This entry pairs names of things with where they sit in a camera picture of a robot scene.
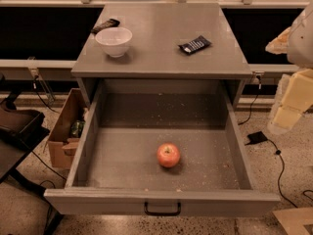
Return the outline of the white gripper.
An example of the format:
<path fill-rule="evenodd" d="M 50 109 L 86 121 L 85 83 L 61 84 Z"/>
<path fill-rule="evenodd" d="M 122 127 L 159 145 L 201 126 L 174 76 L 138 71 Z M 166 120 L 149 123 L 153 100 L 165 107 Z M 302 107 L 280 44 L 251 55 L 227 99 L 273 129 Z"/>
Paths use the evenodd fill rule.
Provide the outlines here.
<path fill-rule="evenodd" d="M 290 63 L 309 68 L 293 75 L 284 74 L 279 82 L 272 124 L 291 130 L 313 105 L 313 3 L 306 6 L 291 28 L 270 41 L 265 51 L 275 55 L 287 53 Z"/>

